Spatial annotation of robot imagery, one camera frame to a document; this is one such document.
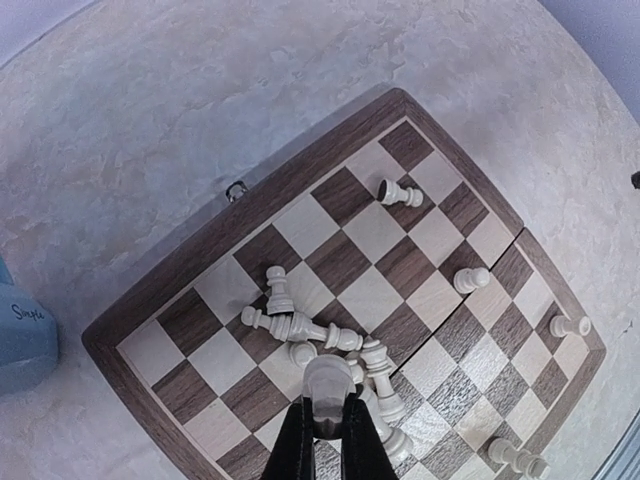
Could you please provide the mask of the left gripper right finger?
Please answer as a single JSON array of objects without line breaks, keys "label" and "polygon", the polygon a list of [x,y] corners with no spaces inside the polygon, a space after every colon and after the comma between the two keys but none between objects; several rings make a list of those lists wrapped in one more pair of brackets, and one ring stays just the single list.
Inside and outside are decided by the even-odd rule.
[{"label": "left gripper right finger", "polygon": [[341,440],[343,480],[398,480],[369,410],[356,393],[345,400]]}]

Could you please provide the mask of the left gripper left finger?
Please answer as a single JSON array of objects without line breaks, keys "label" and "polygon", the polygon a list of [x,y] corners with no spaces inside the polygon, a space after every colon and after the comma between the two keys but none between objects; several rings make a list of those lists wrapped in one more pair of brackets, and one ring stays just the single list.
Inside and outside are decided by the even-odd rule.
[{"label": "left gripper left finger", "polygon": [[314,421],[309,398],[290,405],[262,480],[313,480],[315,478]]}]

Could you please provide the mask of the white chess rook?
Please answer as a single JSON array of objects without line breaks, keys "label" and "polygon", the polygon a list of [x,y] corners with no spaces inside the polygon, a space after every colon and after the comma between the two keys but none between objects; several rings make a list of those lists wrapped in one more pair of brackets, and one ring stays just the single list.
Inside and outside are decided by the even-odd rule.
[{"label": "white chess rook", "polygon": [[344,404],[355,392],[351,369],[343,358],[320,355],[305,367],[302,397],[310,401],[316,438],[336,440],[341,437]]}]

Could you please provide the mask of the white chess king piece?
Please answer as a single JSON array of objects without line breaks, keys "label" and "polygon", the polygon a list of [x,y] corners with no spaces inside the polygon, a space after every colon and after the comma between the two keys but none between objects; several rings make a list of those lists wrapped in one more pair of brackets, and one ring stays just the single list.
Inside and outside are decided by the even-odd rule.
[{"label": "white chess king piece", "polygon": [[523,474],[526,479],[545,480],[551,470],[540,455],[526,449],[516,449],[511,441],[501,437],[489,444],[488,456],[496,463],[509,465],[515,473]]}]

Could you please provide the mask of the wooden chess board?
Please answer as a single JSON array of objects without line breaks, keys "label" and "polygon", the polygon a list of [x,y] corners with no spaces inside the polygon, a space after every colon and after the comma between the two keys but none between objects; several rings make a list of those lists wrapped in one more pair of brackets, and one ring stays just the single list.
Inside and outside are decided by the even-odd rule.
[{"label": "wooden chess board", "polygon": [[[377,201],[388,178],[424,194]],[[266,271],[286,271],[316,325],[380,340],[412,438],[403,479],[510,479],[496,437],[541,453],[602,364],[586,316],[539,242],[486,175],[394,88],[208,221],[109,307],[82,341],[101,373],[189,479],[256,479],[301,369],[289,345],[241,322],[266,309]],[[490,283],[462,295],[464,268]]]}]

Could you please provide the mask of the white chess piece edge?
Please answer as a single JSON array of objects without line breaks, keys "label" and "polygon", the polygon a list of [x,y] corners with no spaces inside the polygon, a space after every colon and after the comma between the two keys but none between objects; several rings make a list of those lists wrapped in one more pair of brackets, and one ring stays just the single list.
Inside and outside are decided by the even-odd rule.
[{"label": "white chess piece edge", "polygon": [[592,328],[591,320],[588,316],[571,319],[565,315],[554,316],[549,325],[552,336],[557,338],[565,337],[569,334],[585,337]]}]

